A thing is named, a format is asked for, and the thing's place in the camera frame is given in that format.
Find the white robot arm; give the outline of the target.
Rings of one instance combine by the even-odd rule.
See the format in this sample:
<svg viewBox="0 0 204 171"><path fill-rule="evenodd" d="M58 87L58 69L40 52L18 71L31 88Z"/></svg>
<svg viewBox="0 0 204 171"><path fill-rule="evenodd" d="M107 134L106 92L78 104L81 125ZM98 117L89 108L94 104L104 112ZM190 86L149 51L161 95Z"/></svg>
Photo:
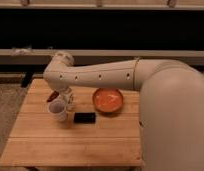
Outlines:
<svg viewBox="0 0 204 171"><path fill-rule="evenodd" d="M71 86L137 91L142 171L204 171L204 76L189 65L136 59L76 67L59 51L43 78L61 96Z"/></svg>

